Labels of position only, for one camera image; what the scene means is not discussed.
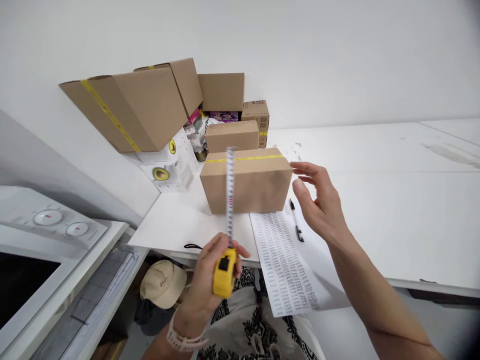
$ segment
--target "beige cap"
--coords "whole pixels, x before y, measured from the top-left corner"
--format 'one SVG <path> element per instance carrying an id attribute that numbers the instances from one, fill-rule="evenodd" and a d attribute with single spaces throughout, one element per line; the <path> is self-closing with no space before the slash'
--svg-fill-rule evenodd
<path id="1" fill-rule="evenodd" d="M 161 309 L 170 309 L 179 299 L 187 283 L 187 273 L 168 260 L 154 263 L 140 285 L 140 297 Z"/>

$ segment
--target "pink bracelet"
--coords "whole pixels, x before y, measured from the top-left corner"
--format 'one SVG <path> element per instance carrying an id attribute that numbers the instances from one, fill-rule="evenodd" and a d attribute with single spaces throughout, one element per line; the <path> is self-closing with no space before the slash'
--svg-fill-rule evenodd
<path id="1" fill-rule="evenodd" d="M 174 330 L 174 319 L 176 313 L 176 311 L 173 313 L 173 316 L 170 319 L 170 323 L 168 324 L 168 332 L 166 333 L 167 343 L 169 343 L 175 350 L 180 353 L 191 353 L 195 350 L 203 348 L 204 345 L 209 342 L 208 338 L 200 341 L 205 334 L 206 328 L 203 329 L 203 332 L 200 336 L 192 339 L 179 335 L 179 333 Z"/>

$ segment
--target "person's left hand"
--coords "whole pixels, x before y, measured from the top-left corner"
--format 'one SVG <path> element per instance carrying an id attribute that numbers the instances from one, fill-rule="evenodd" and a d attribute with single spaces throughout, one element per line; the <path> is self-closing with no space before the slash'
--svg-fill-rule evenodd
<path id="1" fill-rule="evenodd" d="M 228 247 L 229 237 L 219 232 L 201 251 L 188 295 L 176 311 L 173 328 L 180 335 L 188 338 L 199 336 L 220 305 L 222 298 L 213 293 L 214 271 L 217 261 Z M 250 254 L 235 240 L 233 247 L 237 254 L 234 276 L 238 279 L 242 273 L 240 256 L 249 258 Z"/>

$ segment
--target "black pen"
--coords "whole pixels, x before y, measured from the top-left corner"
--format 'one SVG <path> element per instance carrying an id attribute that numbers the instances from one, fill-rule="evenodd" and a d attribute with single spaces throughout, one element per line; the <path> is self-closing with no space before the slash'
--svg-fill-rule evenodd
<path id="1" fill-rule="evenodd" d="M 292 199 L 290 199 L 289 201 L 290 201 L 290 209 L 291 209 L 291 212 L 293 213 L 293 218 L 295 220 L 296 237 L 298 238 L 299 241 L 304 243 L 304 238 L 302 236 L 302 230 L 300 230 L 300 228 L 299 228 L 299 220 L 297 219 L 297 214 L 295 212 L 294 202 L 292 201 Z"/>

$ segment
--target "black and white clothing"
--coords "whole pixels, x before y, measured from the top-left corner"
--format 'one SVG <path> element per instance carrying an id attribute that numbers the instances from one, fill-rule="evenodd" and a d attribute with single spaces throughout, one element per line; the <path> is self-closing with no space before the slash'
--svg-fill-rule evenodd
<path id="1" fill-rule="evenodd" d="M 205 333 L 209 342 L 198 352 L 197 359 L 325 360 L 305 316 L 273 317 L 265 281 L 259 273 L 258 290 L 254 269 L 243 268 L 233 294 L 213 314 Z"/>

